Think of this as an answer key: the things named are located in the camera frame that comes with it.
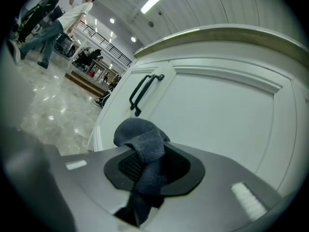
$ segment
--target metal railing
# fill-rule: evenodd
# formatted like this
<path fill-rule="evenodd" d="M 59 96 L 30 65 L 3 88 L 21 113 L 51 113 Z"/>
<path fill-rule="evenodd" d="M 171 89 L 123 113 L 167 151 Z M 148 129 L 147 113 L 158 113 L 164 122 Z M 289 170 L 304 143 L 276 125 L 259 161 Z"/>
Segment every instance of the metal railing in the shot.
<path fill-rule="evenodd" d="M 121 63 L 128 66 L 132 63 L 121 51 L 119 51 L 115 46 L 113 46 L 107 39 L 105 39 L 102 35 L 97 33 L 93 28 L 86 25 L 84 22 L 80 21 L 76 28 L 80 31 L 83 31 L 85 34 L 88 34 L 95 42 L 101 45 L 106 51 L 109 51 L 111 55 L 117 58 Z"/>

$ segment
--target black door handle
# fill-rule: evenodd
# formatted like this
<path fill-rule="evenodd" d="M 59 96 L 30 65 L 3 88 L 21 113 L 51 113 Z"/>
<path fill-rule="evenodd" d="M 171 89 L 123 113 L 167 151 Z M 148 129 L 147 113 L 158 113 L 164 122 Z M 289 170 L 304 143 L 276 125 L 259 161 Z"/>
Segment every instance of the black door handle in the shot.
<path fill-rule="evenodd" d="M 141 109 L 138 108 L 138 103 L 140 102 L 140 100 L 142 99 L 142 97 L 144 96 L 144 94 L 146 93 L 147 89 L 150 87 L 151 83 L 155 80 L 158 79 L 158 81 L 163 80 L 164 75 L 152 75 L 150 80 L 148 81 L 148 83 L 146 83 L 146 85 L 143 87 L 143 89 L 141 90 L 141 92 L 139 93 L 138 97 L 136 98 L 135 102 L 134 102 L 134 107 L 135 107 L 135 116 L 138 117 L 141 113 Z"/>
<path fill-rule="evenodd" d="M 143 77 L 143 79 L 141 79 L 141 81 L 139 82 L 139 84 L 137 84 L 136 88 L 134 89 L 133 93 L 131 94 L 129 101 L 131 103 L 130 109 L 133 110 L 134 109 L 134 103 L 132 101 L 133 97 L 135 96 L 135 94 L 137 93 L 137 91 L 140 89 L 141 85 L 143 84 L 143 82 L 148 78 L 151 77 L 150 75 L 145 75 Z"/>

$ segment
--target curved countertop edge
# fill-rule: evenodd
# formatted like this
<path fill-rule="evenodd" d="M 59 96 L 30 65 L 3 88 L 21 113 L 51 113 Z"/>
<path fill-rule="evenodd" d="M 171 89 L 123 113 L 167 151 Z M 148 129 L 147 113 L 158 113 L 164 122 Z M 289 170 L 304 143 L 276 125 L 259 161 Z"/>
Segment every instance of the curved countertop edge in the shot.
<path fill-rule="evenodd" d="M 287 55 L 309 68 L 309 50 L 301 43 L 270 29 L 242 24 L 216 24 L 181 31 L 141 48 L 134 57 L 139 58 L 168 47 L 202 41 L 233 41 L 263 46 Z"/>

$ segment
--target jeans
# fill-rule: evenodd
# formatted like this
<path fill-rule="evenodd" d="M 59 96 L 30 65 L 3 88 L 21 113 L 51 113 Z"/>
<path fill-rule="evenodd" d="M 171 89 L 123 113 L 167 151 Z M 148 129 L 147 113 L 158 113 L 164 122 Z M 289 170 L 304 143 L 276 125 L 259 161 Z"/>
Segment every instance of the jeans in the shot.
<path fill-rule="evenodd" d="M 48 65 L 49 59 L 53 52 L 53 48 L 55 46 L 56 38 L 62 32 L 63 32 L 63 27 L 61 23 L 58 20 L 56 20 L 53 23 L 53 25 L 40 31 L 28 43 L 24 43 L 23 46 L 20 48 L 21 55 L 25 57 L 28 51 L 41 45 L 44 41 L 46 41 L 42 63 L 44 65 Z"/>

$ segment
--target white tag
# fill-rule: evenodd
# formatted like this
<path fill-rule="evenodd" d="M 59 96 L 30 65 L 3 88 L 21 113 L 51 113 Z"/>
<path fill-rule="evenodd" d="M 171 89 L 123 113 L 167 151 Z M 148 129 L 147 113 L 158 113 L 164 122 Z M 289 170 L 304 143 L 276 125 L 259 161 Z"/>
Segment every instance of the white tag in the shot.
<path fill-rule="evenodd" d="M 245 184 L 241 182 L 236 183 L 231 186 L 231 190 L 251 221 L 257 220 L 267 212 L 266 208 Z"/>
<path fill-rule="evenodd" d="M 81 168 L 87 165 L 87 162 L 85 160 L 80 160 L 72 163 L 66 163 L 67 169 L 72 170 L 72 169 L 77 169 Z"/>

